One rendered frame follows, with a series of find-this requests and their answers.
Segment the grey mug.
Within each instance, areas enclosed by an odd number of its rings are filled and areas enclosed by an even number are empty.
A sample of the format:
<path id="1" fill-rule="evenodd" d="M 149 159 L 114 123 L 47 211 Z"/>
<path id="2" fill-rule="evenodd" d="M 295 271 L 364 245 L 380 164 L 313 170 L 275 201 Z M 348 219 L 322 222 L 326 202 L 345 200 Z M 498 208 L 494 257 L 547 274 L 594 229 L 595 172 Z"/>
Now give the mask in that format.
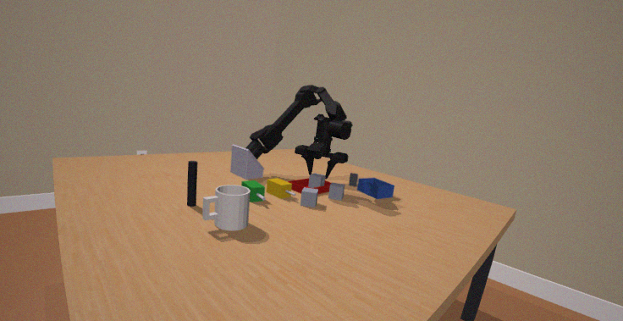
<path id="1" fill-rule="evenodd" d="M 242 185 L 222 185 L 216 188 L 215 196 L 203 197 L 202 216 L 213 220 L 222 230 L 242 230 L 249 221 L 250 189 Z M 210 203 L 215 202 L 214 213 Z"/>

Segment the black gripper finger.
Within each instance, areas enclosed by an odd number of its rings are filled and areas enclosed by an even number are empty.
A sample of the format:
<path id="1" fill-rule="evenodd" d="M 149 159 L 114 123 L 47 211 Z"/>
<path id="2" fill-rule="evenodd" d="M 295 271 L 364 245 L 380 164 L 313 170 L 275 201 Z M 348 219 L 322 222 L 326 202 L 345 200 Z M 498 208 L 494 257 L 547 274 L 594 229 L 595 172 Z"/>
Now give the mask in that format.
<path id="1" fill-rule="evenodd" d="M 309 158 L 309 157 L 306 157 L 306 156 L 302 156 L 302 157 L 306 160 L 306 164 L 307 164 L 309 175 L 312 174 L 312 167 L 313 167 L 314 158 Z"/>
<path id="2" fill-rule="evenodd" d="M 335 163 L 335 162 L 328 161 L 328 167 L 327 167 L 327 172 L 326 172 L 326 177 L 325 177 L 325 179 L 327 179 L 327 178 L 329 177 L 329 175 L 330 175 L 331 171 L 333 170 L 333 168 L 334 168 L 334 166 L 335 166 L 336 164 L 337 164 L 337 163 Z"/>

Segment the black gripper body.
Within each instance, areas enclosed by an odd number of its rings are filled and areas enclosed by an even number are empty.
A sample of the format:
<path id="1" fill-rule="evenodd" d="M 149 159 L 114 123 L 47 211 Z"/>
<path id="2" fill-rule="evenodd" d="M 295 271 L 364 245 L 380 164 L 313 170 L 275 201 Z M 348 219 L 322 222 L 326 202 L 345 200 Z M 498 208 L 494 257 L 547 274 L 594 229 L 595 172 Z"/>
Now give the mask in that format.
<path id="1" fill-rule="evenodd" d="M 322 156 L 322 157 L 330 158 L 330 161 L 331 162 L 335 162 L 335 163 L 346 163 L 346 162 L 348 162 L 348 155 L 347 155 L 347 153 L 342 153 L 342 152 L 330 153 L 331 152 L 331 149 L 330 149 L 331 141 L 333 140 L 332 136 L 324 136 L 324 135 L 319 135 L 319 134 L 316 133 L 316 136 L 314 136 L 314 139 L 315 138 L 318 139 L 319 142 L 323 142 L 323 140 L 325 140 L 328 143 L 329 153 L 328 153 L 328 155 L 326 157 L 325 156 Z M 295 153 L 296 154 L 300 154 L 302 156 L 308 157 L 308 155 L 307 155 L 307 148 L 308 147 L 309 146 L 305 146 L 305 145 L 297 146 L 295 148 Z"/>

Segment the green block with grey pin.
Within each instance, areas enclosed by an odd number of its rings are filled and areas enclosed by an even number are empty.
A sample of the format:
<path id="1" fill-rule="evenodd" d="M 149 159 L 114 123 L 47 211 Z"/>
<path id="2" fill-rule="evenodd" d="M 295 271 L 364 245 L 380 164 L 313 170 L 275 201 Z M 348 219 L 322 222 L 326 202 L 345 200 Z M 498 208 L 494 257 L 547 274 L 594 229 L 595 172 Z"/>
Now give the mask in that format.
<path id="1" fill-rule="evenodd" d="M 241 185 L 249 188 L 250 191 L 250 202 L 261 202 L 265 201 L 265 188 L 263 185 L 257 183 L 252 180 L 242 180 Z"/>

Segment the red tray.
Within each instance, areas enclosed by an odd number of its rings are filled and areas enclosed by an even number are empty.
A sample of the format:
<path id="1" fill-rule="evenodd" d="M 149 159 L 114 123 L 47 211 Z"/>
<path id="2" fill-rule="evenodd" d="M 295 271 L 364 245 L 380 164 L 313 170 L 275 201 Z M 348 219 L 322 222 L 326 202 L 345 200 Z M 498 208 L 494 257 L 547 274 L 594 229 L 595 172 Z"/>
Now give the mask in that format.
<path id="1" fill-rule="evenodd" d="M 288 181 L 289 183 L 292 184 L 292 191 L 296 191 L 298 193 L 301 194 L 303 188 L 310 188 L 308 187 L 309 184 L 309 179 L 303 179 L 303 180 L 292 180 L 292 181 Z M 316 187 L 316 188 L 312 188 L 312 189 L 318 189 L 318 194 L 323 194 L 323 193 L 327 193 L 329 192 L 329 187 L 332 183 L 328 182 L 325 180 L 325 184 L 324 186 L 320 186 L 320 187 Z"/>

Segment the blue open bin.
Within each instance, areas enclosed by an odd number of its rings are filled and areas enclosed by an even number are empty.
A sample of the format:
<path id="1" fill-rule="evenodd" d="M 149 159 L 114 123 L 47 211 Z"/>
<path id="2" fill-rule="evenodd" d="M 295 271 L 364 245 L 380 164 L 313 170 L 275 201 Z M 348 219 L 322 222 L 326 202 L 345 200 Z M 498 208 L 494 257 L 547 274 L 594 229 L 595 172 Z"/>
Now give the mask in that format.
<path id="1" fill-rule="evenodd" d="M 356 189 L 376 199 L 391 198 L 394 194 L 394 185 L 377 178 L 359 179 Z"/>

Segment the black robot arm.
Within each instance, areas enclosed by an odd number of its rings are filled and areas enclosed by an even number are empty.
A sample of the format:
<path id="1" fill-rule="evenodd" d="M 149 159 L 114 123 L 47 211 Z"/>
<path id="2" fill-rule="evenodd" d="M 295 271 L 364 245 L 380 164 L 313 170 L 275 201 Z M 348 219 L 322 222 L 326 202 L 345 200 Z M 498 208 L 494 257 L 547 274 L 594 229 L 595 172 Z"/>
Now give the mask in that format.
<path id="1" fill-rule="evenodd" d="M 320 99 L 317 99 L 313 92 L 317 93 Z M 318 105 L 320 102 L 325 104 L 329 118 L 324 117 L 323 114 L 319 114 L 314 118 L 317 120 L 317 134 L 347 140 L 350 137 L 353 124 L 351 121 L 345 120 L 347 116 L 341 104 L 334 101 L 324 87 L 303 86 L 296 92 L 293 103 L 272 125 L 266 125 L 259 131 L 251 134 L 250 138 L 253 141 L 246 149 L 251 150 L 256 159 L 258 159 L 262 153 L 270 152 L 283 139 L 283 130 L 299 112 L 303 108 L 309 108 L 311 105 Z M 322 156 L 326 157 L 329 153 L 327 141 L 323 140 L 323 142 L 319 142 L 318 139 L 315 139 L 307 148 L 308 157 L 315 159 L 320 159 Z"/>

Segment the black cylinder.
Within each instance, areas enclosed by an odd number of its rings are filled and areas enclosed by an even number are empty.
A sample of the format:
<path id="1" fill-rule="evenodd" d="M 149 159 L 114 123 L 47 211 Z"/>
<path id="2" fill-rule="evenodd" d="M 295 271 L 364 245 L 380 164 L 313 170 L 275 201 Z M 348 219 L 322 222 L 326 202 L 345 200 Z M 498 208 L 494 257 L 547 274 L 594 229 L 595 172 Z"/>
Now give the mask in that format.
<path id="1" fill-rule="evenodd" d="M 189 161 L 188 180 L 187 180 L 187 206 L 196 206 L 196 181 L 197 181 L 197 161 Z"/>

